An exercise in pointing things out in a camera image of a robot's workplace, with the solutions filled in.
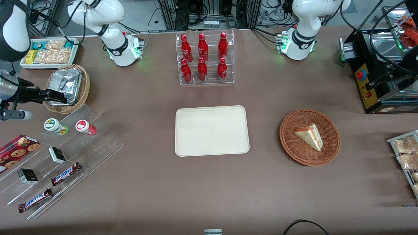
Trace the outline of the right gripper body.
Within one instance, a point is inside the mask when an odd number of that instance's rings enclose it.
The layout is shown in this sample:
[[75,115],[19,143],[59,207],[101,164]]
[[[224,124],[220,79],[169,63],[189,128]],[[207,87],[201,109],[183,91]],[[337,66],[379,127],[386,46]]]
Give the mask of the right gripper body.
[[18,78],[16,76],[1,76],[0,79],[0,99],[8,100],[17,92],[18,87],[10,82],[6,81],[6,78],[9,81],[12,81],[15,84],[18,84]]

